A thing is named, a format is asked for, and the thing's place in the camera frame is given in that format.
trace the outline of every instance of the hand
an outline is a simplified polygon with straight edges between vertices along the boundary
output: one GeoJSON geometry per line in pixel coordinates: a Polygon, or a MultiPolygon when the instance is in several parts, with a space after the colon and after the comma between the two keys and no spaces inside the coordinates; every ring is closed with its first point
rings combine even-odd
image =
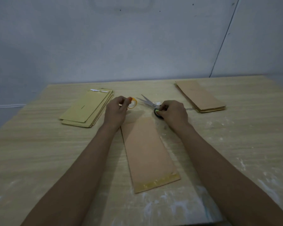
{"type": "Polygon", "coordinates": [[[157,111],[166,123],[175,131],[185,127],[188,122],[188,114],[183,106],[183,103],[178,101],[164,101],[157,111]]]}
{"type": "Polygon", "coordinates": [[[104,124],[117,130],[125,121],[129,104],[130,99],[123,96],[112,99],[106,106],[104,124]]]}

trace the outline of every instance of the scissors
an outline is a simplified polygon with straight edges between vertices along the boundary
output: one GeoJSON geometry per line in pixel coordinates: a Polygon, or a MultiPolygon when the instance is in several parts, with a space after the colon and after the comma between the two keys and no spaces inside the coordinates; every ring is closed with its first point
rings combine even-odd
{"type": "Polygon", "coordinates": [[[148,98],[146,98],[144,95],[142,95],[146,100],[143,100],[143,99],[140,99],[140,98],[137,98],[139,100],[141,100],[142,102],[144,102],[145,104],[151,106],[151,107],[154,107],[154,115],[157,116],[159,119],[164,119],[162,116],[158,115],[157,114],[157,111],[159,111],[159,105],[156,105],[154,104],[153,102],[151,102],[148,98]]]}

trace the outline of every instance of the person's left hand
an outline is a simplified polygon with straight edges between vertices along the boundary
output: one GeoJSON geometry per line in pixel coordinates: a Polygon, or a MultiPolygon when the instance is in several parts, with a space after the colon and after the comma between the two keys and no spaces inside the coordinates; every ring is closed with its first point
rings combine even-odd
{"type": "Polygon", "coordinates": [[[117,130],[125,121],[129,104],[130,99],[123,96],[112,99],[106,106],[104,124],[117,130]]]}

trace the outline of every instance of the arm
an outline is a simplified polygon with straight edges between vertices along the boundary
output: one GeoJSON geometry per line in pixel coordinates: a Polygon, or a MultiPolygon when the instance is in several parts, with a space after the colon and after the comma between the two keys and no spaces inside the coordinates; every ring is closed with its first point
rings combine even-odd
{"type": "Polygon", "coordinates": [[[104,124],[95,137],[21,226],[81,225],[95,196],[113,137],[124,122],[130,103],[129,99],[120,96],[107,104],[104,124]]]}
{"type": "Polygon", "coordinates": [[[182,140],[200,180],[228,221],[237,225],[283,225],[283,211],[188,123],[182,103],[165,101],[161,115],[182,140]]]}

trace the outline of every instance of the wooden table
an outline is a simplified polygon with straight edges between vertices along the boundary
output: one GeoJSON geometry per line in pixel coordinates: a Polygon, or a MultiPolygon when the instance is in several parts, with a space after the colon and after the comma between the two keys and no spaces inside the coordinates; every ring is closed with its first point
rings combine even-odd
{"type": "MultiPolygon", "coordinates": [[[[175,99],[191,108],[175,80],[49,85],[0,129],[0,225],[19,225],[64,174],[103,122],[93,128],[62,125],[58,117],[90,88],[115,95],[140,94],[162,102],[175,99]]],[[[283,209],[283,89],[263,76],[198,79],[227,110],[189,121],[238,170],[283,209]]],[[[125,148],[118,131],[106,170],[84,225],[182,225],[222,220],[202,186],[179,138],[153,110],[139,103],[130,116],[152,116],[181,180],[134,194],[125,148]]]]}

